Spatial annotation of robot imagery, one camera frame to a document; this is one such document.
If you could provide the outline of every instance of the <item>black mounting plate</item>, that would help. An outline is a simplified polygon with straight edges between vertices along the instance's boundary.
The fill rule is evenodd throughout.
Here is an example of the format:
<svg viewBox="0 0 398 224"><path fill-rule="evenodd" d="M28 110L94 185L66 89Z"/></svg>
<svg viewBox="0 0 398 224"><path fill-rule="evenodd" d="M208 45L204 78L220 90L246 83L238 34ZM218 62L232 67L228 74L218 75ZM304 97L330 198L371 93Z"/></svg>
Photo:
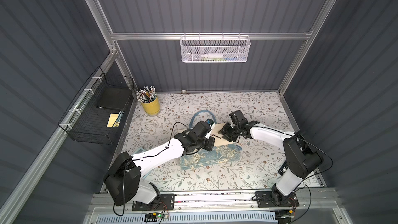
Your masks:
<svg viewBox="0 0 398 224"><path fill-rule="evenodd" d="M280 205L275 205L272 201L272 195L270 191L256 191L256 200L259 208L278 208L278 207L298 207L300 206L299 201L297 200L296 193L291 192L289 197L295 200L296 205L293 203L291 199L286 199Z"/></svg>
<svg viewBox="0 0 398 224"><path fill-rule="evenodd" d="M164 204L167 207L167 210L173 210L174 209L174 194L161 194L160 200L164 202ZM145 204L142 202L133 202L132 204L132 211L163 211L163 204L160 202L159 204L157 203L150 203L150 204Z"/></svg>

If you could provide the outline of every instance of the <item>black wire basket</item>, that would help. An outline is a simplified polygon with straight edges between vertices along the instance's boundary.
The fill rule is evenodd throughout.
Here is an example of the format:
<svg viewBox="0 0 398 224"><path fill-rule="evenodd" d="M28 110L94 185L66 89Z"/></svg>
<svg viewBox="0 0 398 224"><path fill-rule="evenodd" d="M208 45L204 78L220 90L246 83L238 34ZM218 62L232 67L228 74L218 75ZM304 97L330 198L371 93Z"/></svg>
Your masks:
<svg viewBox="0 0 398 224"><path fill-rule="evenodd" d="M73 141L97 144L117 143L117 133L119 133L120 128L123 128L120 125L120 120L129 102L133 100L132 86L131 77L102 73L100 77L96 78L90 89L84 89L82 101L73 108L77 100L77 97L75 97L58 123L59 127L67 132ZM123 109L112 110L96 106L102 93L110 87L128 89L130 91L130 96ZM112 127L107 127L110 114L112 113L119 114L119 116Z"/></svg>

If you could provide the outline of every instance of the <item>floral tablecloth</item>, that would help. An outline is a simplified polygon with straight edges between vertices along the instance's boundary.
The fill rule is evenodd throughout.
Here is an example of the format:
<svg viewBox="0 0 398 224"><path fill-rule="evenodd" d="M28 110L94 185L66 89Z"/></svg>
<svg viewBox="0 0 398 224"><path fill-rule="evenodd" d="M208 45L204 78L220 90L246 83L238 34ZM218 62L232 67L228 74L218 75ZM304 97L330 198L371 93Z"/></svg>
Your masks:
<svg viewBox="0 0 398 224"><path fill-rule="evenodd" d="M176 121L188 125L192 116L203 109L213 112L217 123L230 122L228 114L241 110L249 121L257 120L270 127L293 131L276 92L158 94L158 97L160 112L157 116L148 116L141 105L135 109L123 152L133 152L138 147L149 150L164 144ZM201 113L195 122L208 118L210 114ZM174 129L173 135L185 128L176 124ZM242 147L238 161L182 170L178 158L153 169L145 180L153 182L160 191L272 187L280 177L278 169L285 161L284 153L258 140L240 138L238 143ZM306 184L320 186L316 177L307 179L301 187Z"/></svg>

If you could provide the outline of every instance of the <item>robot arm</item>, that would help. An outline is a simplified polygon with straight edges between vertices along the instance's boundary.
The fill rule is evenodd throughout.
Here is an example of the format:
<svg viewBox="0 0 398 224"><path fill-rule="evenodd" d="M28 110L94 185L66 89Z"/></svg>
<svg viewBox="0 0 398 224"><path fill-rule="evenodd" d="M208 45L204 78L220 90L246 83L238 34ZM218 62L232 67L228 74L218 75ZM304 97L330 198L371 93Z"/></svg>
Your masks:
<svg viewBox="0 0 398 224"><path fill-rule="evenodd" d="M267 127L257 121L248 122L241 111L232 112L230 117L233 124L226 123L219 132L224 139L236 142L239 136L255 138L285 152L288 169L272 187L273 202L277 205L291 197L301 181L323 162L318 152L313 152L298 133ZM159 147L132 156L127 152L120 154L103 179L116 206L129 200L151 203L159 196L159 191L141 177L167 161L192 154L196 149L212 151L215 140L210 133L213 127L212 120L200 121L188 133L178 133Z"/></svg>
<svg viewBox="0 0 398 224"><path fill-rule="evenodd" d="M129 200L151 203L159 196L159 191L152 183L141 180L142 176L196 149L212 151L214 138L210 137L210 132L213 127L214 122L210 119L207 122L200 121L188 133L178 133L169 142L149 151L132 156L127 152L121 153L103 178L115 205L121 206Z"/></svg>
<svg viewBox="0 0 398 224"><path fill-rule="evenodd" d="M277 205L291 197L301 181L323 162L323 157L313 152L300 134L267 127L258 121L248 122L240 110L229 115L233 125L224 125L219 132L223 138L236 142L241 135L270 143L285 153L288 169L272 187L273 201Z"/></svg>

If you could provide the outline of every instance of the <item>gray corrugated wall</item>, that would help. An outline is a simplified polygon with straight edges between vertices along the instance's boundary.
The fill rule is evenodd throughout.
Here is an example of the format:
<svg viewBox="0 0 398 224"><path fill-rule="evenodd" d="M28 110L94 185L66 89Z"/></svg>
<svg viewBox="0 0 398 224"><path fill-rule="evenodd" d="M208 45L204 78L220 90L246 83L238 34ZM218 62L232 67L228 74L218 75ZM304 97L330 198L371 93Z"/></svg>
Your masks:
<svg viewBox="0 0 398 224"><path fill-rule="evenodd" d="M325 0L99 0L113 32L305 32Z"/></svg>
<svg viewBox="0 0 398 224"><path fill-rule="evenodd" d="M325 0L99 0L113 32L306 32ZM252 41L246 63L183 63L178 42L119 41L139 87L275 90L300 41Z"/></svg>
<svg viewBox="0 0 398 224"><path fill-rule="evenodd" d="M301 44L254 40L245 63L184 63L179 41L119 41L138 87L157 91L277 90Z"/></svg>
<svg viewBox="0 0 398 224"><path fill-rule="evenodd" d="M0 40L2 206L109 50L84 0L0 0ZM111 149L67 140L57 155L61 161L50 165L27 207L36 199L37 215L70 213L80 220L87 194L101 187Z"/></svg>
<svg viewBox="0 0 398 224"><path fill-rule="evenodd" d="M398 0L338 0L285 94L358 224L396 223L397 54Z"/></svg>

